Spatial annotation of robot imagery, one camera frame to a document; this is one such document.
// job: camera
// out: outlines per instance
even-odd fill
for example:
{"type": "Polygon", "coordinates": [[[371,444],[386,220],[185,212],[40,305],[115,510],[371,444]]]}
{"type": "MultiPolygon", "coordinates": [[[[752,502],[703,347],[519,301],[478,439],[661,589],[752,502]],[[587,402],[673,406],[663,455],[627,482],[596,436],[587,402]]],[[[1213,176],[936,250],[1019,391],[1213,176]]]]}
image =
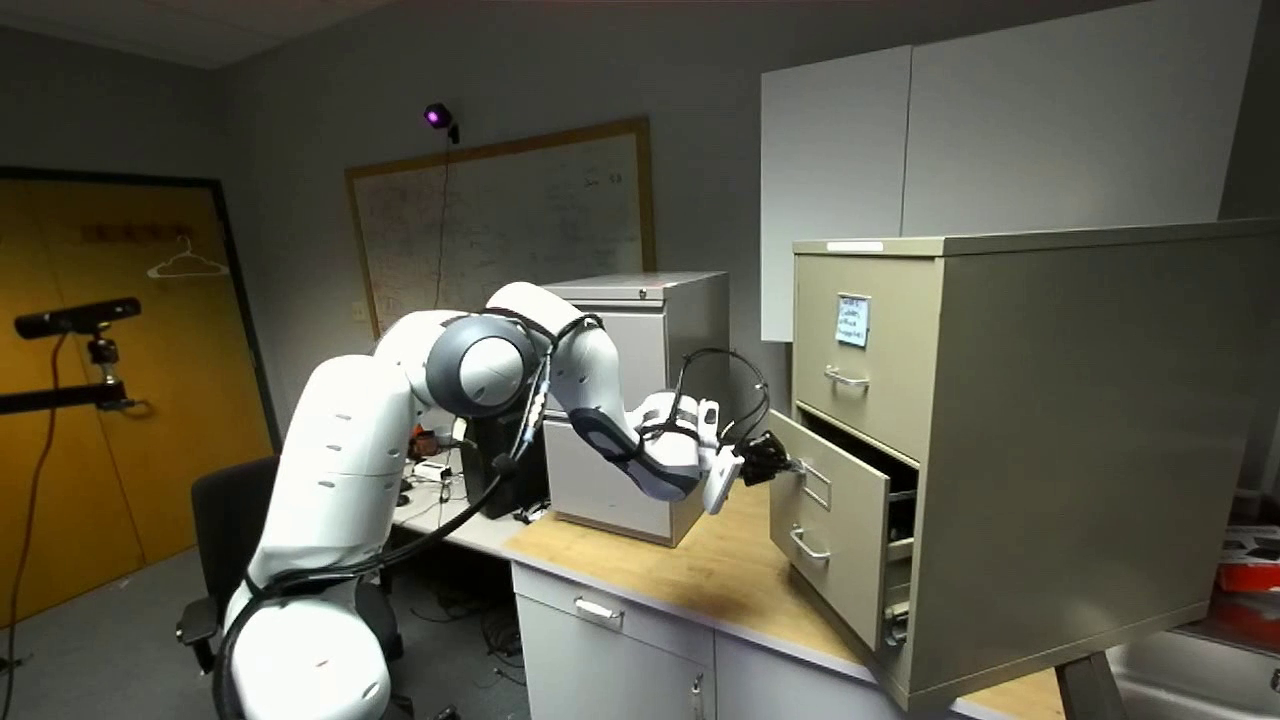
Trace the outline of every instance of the camera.
{"type": "Polygon", "coordinates": [[[50,314],[27,314],[17,318],[11,328],[23,339],[34,336],[63,336],[63,334],[102,334],[102,326],[137,318],[138,301],[137,297],[115,297],[115,301],[101,301],[101,305],[71,305],[71,309],[50,309],[50,314]]]}

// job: desk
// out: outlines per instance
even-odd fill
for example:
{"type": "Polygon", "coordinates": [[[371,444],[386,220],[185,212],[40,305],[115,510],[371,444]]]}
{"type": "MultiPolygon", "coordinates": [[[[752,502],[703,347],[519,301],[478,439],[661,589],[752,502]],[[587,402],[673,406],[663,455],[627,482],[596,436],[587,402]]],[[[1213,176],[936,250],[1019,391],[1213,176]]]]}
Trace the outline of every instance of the desk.
{"type": "MultiPolygon", "coordinates": [[[[431,532],[441,519],[449,519],[449,513],[461,510],[461,498],[449,503],[414,498],[395,513],[395,523],[431,532]]],[[[787,561],[772,548],[766,487],[737,487],[725,513],[703,517],[674,548],[584,529],[561,519],[557,513],[541,517],[536,523],[474,517],[453,541],[870,683],[856,646],[834,633],[834,620],[818,614],[818,605],[792,581],[787,561]]],[[[956,707],[998,720],[1062,718],[1052,672],[973,692],[956,707]]]]}

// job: whiteboard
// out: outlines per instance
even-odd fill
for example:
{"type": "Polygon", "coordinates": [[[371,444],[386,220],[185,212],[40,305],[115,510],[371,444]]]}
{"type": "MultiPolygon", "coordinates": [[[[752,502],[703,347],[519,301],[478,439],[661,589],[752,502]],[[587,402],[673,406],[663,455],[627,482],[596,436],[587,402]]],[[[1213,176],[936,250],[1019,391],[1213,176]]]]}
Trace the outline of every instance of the whiteboard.
{"type": "Polygon", "coordinates": [[[506,280],[652,268],[649,120],[348,167],[376,334],[506,280]]]}

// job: black chair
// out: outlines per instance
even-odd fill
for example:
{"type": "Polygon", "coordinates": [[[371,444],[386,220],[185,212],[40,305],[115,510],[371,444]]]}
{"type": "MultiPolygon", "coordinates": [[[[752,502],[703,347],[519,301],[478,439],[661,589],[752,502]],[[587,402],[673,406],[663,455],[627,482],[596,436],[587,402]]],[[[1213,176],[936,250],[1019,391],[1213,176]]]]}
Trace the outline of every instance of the black chair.
{"type": "MultiPolygon", "coordinates": [[[[275,462],[246,462],[207,473],[193,484],[196,554],[204,571],[204,595],[177,620],[177,640],[196,653],[201,672],[217,668],[217,640],[225,610],[242,581],[256,541],[268,519],[275,484],[275,462]]],[[[403,653],[392,595],[384,581],[358,581],[355,610],[376,633],[386,661],[403,653]]]]}

